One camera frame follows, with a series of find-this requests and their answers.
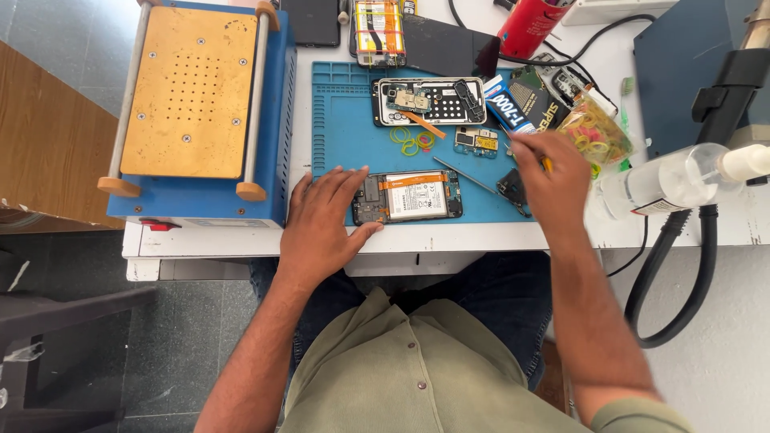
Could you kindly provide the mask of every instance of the white table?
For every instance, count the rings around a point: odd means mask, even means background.
[[[506,17],[505,11],[492,2],[455,0],[455,4],[469,29],[495,33]],[[447,0],[420,0],[418,8],[422,16],[454,24]],[[634,22],[610,31],[601,36],[581,59],[602,91],[616,104],[620,103],[621,80],[635,76],[633,38],[647,25],[647,22]],[[576,53],[602,27],[559,25],[554,34],[562,40],[550,36],[548,41],[563,52]],[[347,26],[343,27],[342,33],[343,44],[337,49],[299,48],[291,186],[310,167],[310,66],[316,60],[353,61],[347,49]],[[500,66],[512,64],[501,61]],[[626,107],[631,131],[644,137],[636,95],[631,96]],[[639,165],[646,159],[646,152],[640,149],[631,157],[631,162]],[[762,243],[762,237],[765,241],[770,240],[770,187],[746,188],[739,197],[722,203],[719,213],[719,245],[756,245]],[[676,247],[700,245],[700,223],[696,215],[697,211],[678,238]],[[648,246],[654,243],[665,218],[650,217]],[[641,245],[641,217],[630,216],[611,222],[588,214],[586,226],[598,249],[639,248]],[[243,259],[278,255],[280,237],[281,230],[186,227],[184,230],[152,232],[128,223],[122,254],[129,261],[127,277],[130,280],[240,279],[248,275]],[[346,269],[352,275],[449,274],[485,251],[546,249],[543,232],[537,223],[394,224],[376,233]],[[196,260],[210,258],[229,260]]]

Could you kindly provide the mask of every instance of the t-7000 glue tube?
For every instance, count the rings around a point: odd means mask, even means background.
[[[484,84],[484,99],[487,107],[494,113],[508,135],[537,132],[537,129],[521,111],[514,96],[505,86],[503,76],[496,76]]]

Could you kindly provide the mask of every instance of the green toothbrush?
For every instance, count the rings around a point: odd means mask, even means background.
[[[628,135],[628,114],[625,111],[625,100],[626,96],[634,91],[635,82],[634,77],[626,77],[621,83],[621,129],[623,129],[623,133],[626,136]],[[628,162],[628,159],[625,159],[621,163],[621,171],[628,170],[629,168],[631,168],[631,164]]]

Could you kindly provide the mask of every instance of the white power strip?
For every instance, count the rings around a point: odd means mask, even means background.
[[[632,15],[659,17],[678,0],[577,0],[562,25],[611,24]]]

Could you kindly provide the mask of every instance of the blue lcd separator machine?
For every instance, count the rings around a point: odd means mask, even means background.
[[[286,12],[139,0],[107,214],[149,226],[286,219],[296,48]]]

